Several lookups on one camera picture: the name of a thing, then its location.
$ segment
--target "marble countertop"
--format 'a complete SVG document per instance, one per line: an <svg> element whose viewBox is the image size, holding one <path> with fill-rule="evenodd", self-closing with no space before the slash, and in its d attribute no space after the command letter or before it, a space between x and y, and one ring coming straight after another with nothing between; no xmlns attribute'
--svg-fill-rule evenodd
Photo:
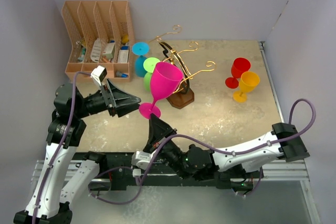
<svg viewBox="0 0 336 224"><path fill-rule="evenodd" d="M188 49L190 40L168 40L177 51ZM273 98L266 68L257 41L201 40L195 52L181 54L191 73L205 69L207 61L216 63L216 70L201 72L190 81L195 101L179 110L168 101L159 101L161 119L179 134L197 138L213 147L228 147L257 138L280 122L280 115ZM157 42L150 43L147 57L163 59L162 48ZM244 57L251 62L251 71L260 76L259 86L247 94L245 103L237 103L232 95L235 90L225 86L231 76L230 69L235 58ZM118 88L152 102L145 91L143 79L133 75L129 83L114 83ZM97 87L93 83L78 83L78 89L87 96ZM149 123L139 111L122 118L110 117L102 112L84 119L87 128L82 136L78 152L134 152L142 150L148 140ZM174 142L187 150L191 141L175 138Z"/></svg>

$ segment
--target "glass stem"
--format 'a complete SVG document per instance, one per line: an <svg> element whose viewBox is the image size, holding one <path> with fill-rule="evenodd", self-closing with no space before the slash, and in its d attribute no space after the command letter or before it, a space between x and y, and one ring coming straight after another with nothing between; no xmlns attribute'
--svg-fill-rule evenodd
<svg viewBox="0 0 336 224"><path fill-rule="evenodd" d="M152 106L151 106L150 110L152 110L154 108L155 104L156 104L156 100L153 100L153 103L152 103Z"/></svg>

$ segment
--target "glass base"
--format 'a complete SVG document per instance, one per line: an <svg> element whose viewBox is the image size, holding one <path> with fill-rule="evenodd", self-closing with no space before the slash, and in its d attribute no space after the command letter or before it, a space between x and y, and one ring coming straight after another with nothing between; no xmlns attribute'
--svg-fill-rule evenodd
<svg viewBox="0 0 336 224"><path fill-rule="evenodd" d="M236 78L229 77L225 80L225 85L228 88L235 89L235 88L238 88L239 82Z"/></svg>
<svg viewBox="0 0 336 224"><path fill-rule="evenodd" d="M247 94L246 93L242 93L241 91L236 91L233 93L233 99L236 102L246 102L247 100Z"/></svg>
<svg viewBox="0 0 336 224"><path fill-rule="evenodd" d="M147 118L147 119L150 119L151 118L151 114L153 113L154 115L156 115L157 117L160 118L161 116L161 111L160 109L154 105L154 107L151 109L152 107L152 104L149 103L149 102L146 102L146 103L142 103L139 107L139 111L140 111L140 114L144 117L144 118Z"/></svg>

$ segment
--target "purple cable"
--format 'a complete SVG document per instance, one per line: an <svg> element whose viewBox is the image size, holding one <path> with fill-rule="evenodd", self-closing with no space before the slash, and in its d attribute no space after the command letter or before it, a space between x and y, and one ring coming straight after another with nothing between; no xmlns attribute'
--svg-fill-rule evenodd
<svg viewBox="0 0 336 224"><path fill-rule="evenodd" d="M298 132L298 133L296 133L296 134L294 134L294 135L292 135L292 136L285 137L285 138L278 139L278 140L270 141L271 144L281 143L281 142L284 142L284 141L292 140L292 139L294 139L294 138L296 138L296 137L302 135L303 133L305 133L308 129L310 129L310 128L312 127L312 125L313 125L313 123L314 123L314 121L315 121L315 119L316 119L316 110L315 110L314 105L313 105L309 100L304 99L304 98L302 98L302 99L298 99L298 100L295 101L295 103L293 104L293 106L292 106L292 108L291 108L291 110L290 110L289 123L291 123L291 120L292 120L292 116L293 116L293 112L294 112L294 108L295 108L295 106L296 106L299 102L301 102L301 101L306 102L306 103L310 106L310 109L311 109L311 112L312 112L311 120L310 120L310 122L308 123L308 125L307 125L302 131L300 131L300 132ZM148 164L148 166L147 166L147 169L145 170L145 172L144 172L144 174L143 174L143 177L140 179L140 183L139 183L139 180L138 180L137 178L135 179L136 184L139 184L140 189L139 189L138 193L134 196L134 198L132 198L132 199L130 199L130 200L128 200L128 201L125 201L125 202L113 202L113 201L108 201L108 200L102 199L102 198L100 198L100 197L98 197L98 196L96 196L96 195L90 193L91 196L94 197L94 198L96 198L96 199L98 199L98 200L101 200L101 201L104 201L104 202L106 202L106 203L113 204L113 205L125 205L125 204L131 203L131 202L133 202L134 200L136 200L136 198L139 196L140 191L141 191L141 189L142 189L143 182L144 182L144 180L146 179L147 174L149 173L149 171L150 171L150 169L151 169L151 167L152 167L154 161L156 160L156 157L157 157L158 154L160 153L160 150L163 148L163 146L164 146L168 141L170 141L170 140L171 140L172 138L174 138L174 137L183 137L183 138L192 140L192 141L194 141L194 142L196 142L196 143L198 143L198 144L200 144L200 145L203 145L203 146L205 146L205 147L207 147L207 148L209 148L209 149L211 149L211 150L213 150L213 151L215 151L215 152L219 152L219 153L226 154L226 155L232 155L232 152L226 152L226 151L222 151L222 150L213 148L212 146L207 145L207 144L205 144L205 143L203 143L203 142L201 142L201 141L199 141L199 140L197 140L197 139L195 139L195 138L193 138L193 137L191 137L191 136L186 136L186 135L181 135L181 134L171 135L171 136L167 137L167 138L166 138L166 139L165 139L165 140L158 146L158 148L156 149L156 152L154 153L152 159L150 160L150 162L149 162L149 164ZM260 149L260 148L263 148L263 147L265 147L265 146L267 146L267 143L258 145L258 146L256 146L256 147L251 148L251 149L246 150L246 151L236 152L236 155L247 154L247 153L256 151L256 150L258 150L258 149ZM101 177L102 175L104 175L104 174L106 174L106 173L108 173L108 172L111 172L111 171L116 170L116 169L119 169L119 168L127 168L127 169L131 169L130 167L125 167L125 166L122 166L122 167L115 167L115 168L113 168L113 169L107 170L106 172L103 172L103 173L99 174L99 175L97 176L97 178L98 178L98 177ZM259 181L258 181L258 183L256 184L254 190L255 190L257 187L259 187L259 184L260 184L260 181L261 181L261 174L262 174L262 171L263 171L263 169L262 169L262 167L261 167L261 168L260 168L260 177L259 177Z"/></svg>
<svg viewBox="0 0 336 224"><path fill-rule="evenodd" d="M37 192L36 201L35 201L35 206L38 206L38 205L39 205L39 202L40 202L40 199L41 199L41 195L42 195L42 191L43 191L43 189L44 189L44 186L45 186L45 184L46 184L47 178L48 178L48 176L49 176L50 169L51 169L52 165L54 164L54 161L55 161L55 159L56 159L56 156L57 156L59 150L61 149L61 147L62 147L62 145L63 145L63 143L64 143L64 141L65 141L65 138L67 137L68 132L69 132L69 130L70 130L70 126L71 126L71 122L72 122L72 118L73 118L73 113L74 113L74 111L75 111L76 78L77 78L77 75L78 75L78 74L85 74L85 75L87 75L87 76L90 76L90 75L91 75L91 74L89 74L89 73L80 72L80 71L78 71L78 72L75 73L75 76L74 76L74 82L73 82L73 84L72 84L72 99L71 99L71 109L70 109L70 115L69 115L68 124L67 124L67 127L66 127L66 129L65 129L65 131L64 131L64 134L63 134L62 138L61 138L61 141L59 142L59 144L58 144L58 146L57 146L57 149L56 149L55 153L53 154L53 156L51 157L51 159L50 159L50 161L49 161L49 164L48 164L49 167L47 167L46 172L45 172L45 174L44 174L44 176L43 176L43 178L42 178L40 188L39 188L39 190L38 190L38 192ZM36 223L36 216L37 216L37 208L34 209L33 216L32 216L32 221L31 221L32 223L31 223L31 224L35 224L35 223Z"/></svg>

